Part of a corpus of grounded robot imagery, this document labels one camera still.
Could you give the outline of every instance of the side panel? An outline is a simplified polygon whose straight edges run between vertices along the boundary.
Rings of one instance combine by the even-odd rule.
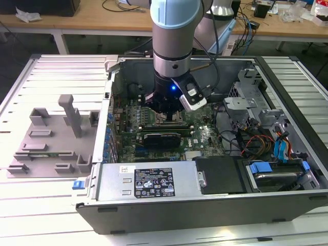
[[[327,201],[327,193],[321,193],[117,206],[78,204],[76,210],[96,233],[115,234],[288,221]]]

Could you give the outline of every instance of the electronic device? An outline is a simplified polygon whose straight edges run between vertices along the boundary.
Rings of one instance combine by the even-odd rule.
[[[172,118],[146,104],[151,58],[106,63],[88,196],[76,205],[95,232],[289,221],[327,203],[328,150],[264,59],[217,63],[224,79],[209,102]],[[192,74],[201,88],[216,76]]]
[[[269,2],[265,2],[265,1],[257,2],[254,10],[254,17],[265,18],[270,8],[271,8],[271,4]]]
[[[45,15],[74,16],[80,0],[3,0],[0,14],[15,14],[16,7],[24,12]]]

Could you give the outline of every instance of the robotic arm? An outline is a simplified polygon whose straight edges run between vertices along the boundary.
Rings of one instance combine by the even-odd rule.
[[[167,120],[172,120],[176,111],[190,112],[204,106],[207,101],[190,74],[190,58],[195,30],[213,0],[120,1],[150,8],[155,87],[153,93],[146,96],[145,104],[158,113],[166,113]]]

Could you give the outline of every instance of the sticker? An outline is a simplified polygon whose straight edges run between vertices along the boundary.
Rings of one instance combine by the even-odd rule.
[[[124,168],[129,167],[134,168],[136,198],[175,196],[172,168],[135,169],[135,166]]]
[[[135,166],[119,166],[119,173],[133,173]]]

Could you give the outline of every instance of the paper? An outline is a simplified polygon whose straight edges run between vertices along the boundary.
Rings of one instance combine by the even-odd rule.
[[[16,11],[17,11],[16,17],[26,23],[34,22],[37,20],[39,21],[42,19],[39,13],[28,13],[28,12],[19,10],[18,8],[16,8]]]
[[[311,15],[311,12],[309,10],[306,10],[302,15],[301,18],[302,19],[307,19],[308,21],[312,21],[313,20],[313,15]]]
[[[291,7],[291,4],[277,4],[278,9],[289,9]]]

